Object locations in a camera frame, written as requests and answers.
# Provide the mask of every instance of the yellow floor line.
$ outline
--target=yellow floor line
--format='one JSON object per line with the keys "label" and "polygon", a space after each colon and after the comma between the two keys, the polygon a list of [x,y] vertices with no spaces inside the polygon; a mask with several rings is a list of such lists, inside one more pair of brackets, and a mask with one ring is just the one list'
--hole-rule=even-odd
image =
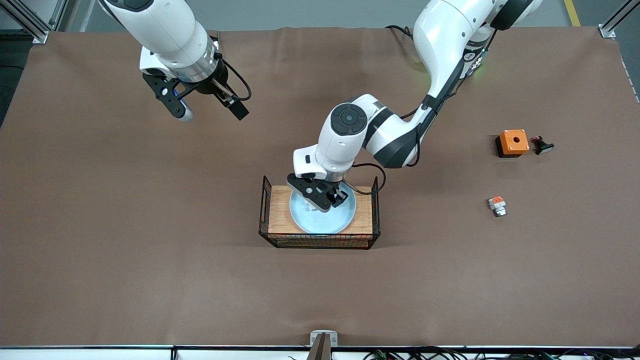
{"label": "yellow floor line", "polygon": [[571,25],[580,26],[580,19],[578,19],[578,13],[575,12],[575,6],[573,5],[573,1],[564,0],[564,6],[566,7],[566,12],[569,13],[569,19],[571,20]]}

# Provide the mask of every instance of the brown table cover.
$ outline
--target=brown table cover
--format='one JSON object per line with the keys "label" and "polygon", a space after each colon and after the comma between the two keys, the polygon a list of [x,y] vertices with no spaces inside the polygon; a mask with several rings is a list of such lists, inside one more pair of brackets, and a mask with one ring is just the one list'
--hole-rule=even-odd
{"label": "brown table cover", "polygon": [[[223,33],[222,52],[250,115],[192,94],[183,124],[128,34],[34,46],[0,131],[2,345],[279,345],[318,328],[343,345],[638,342],[640,107],[615,41],[499,33],[420,165],[387,172],[369,251],[274,249],[260,186],[285,183],[341,101],[414,108],[429,78],[410,40],[285,28]],[[493,139],[520,128],[556,148],[498,159]]]}

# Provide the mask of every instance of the gray floor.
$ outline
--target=gray floor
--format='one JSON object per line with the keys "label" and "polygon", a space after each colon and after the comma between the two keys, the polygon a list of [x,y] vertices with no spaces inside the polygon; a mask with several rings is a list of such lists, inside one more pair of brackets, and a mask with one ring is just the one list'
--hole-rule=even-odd
{"label": "gray floor", "polygon": [[0,10],[0,29],[1,30],[17,30],[20,29],[20,24],[13,21],[13,19],[6,12]]}
{"label": "gray floor", "polygon": [[3,37],[0,40],[0,126],[18,86],[27,55],[31,49],[31,37]]}
{"label": "gray floor", "polygon": [[[597,26],[606,22],[621,3],[621,0],[573,0],[583,26]],[[640,8],[636,8],[616,27],[616,41],[620,45],[629,78],[637,90],[640,86]]]}
{"label": "gray floor", "polygon": [[[384,28],[411,26],[426,0],[189,0],[206,29],[273,30],[284,27]],[[546,0],[519,26],[571,26],[563,0]],[[81,0],[69,31],[123,31],[95,0]]]}

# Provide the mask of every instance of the blue plate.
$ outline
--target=blue plate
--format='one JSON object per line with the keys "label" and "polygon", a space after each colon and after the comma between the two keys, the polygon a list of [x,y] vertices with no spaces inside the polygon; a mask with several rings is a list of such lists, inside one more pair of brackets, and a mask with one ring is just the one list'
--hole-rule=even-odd
{"label": "blue plate", "polygon": [[351,223],[356,213],[356,197],[353,190],[344,183],[339,186],[340,190],[347,193],[347,199],[326,213],[312,209],[300,194],[291,192],[289,210],[300,229],[309,234],[337,234]]}

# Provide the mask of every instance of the white robot link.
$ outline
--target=white robot link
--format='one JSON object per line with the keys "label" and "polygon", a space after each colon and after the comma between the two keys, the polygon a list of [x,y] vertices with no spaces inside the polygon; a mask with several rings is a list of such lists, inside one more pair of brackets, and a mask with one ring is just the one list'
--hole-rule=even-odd
{"label": "white robot link", "polygon": [[287,176],[289,187],[326,212],[346,199],[338,185],[360,148],[367,149],[385,168],[407,166],[419,156],[420,142],[443,103],[455,94],[458,80],[477,66],[493,32],[509,29],[541,2],[431,0],[413,27],[415,48],[431,76],[431,85],[412,119],[405,122],[369,94],[339,104],[327,116],[318,144],[294,151],[294,173]]}
{"label": "white robot link", "polygon": [[[193,90],[213,94],[238,120],[249,111],[242,103],[251,90],[218,51],[218,38],[210,37],[184,0],[99,0],[102,9],[142,44],[143,78],[169,112],[190,121],[193,112],[184,97]],[[247,87],[239,97],[228,85],[231,69]],[[184,90],[179,92],[181,84]]]}

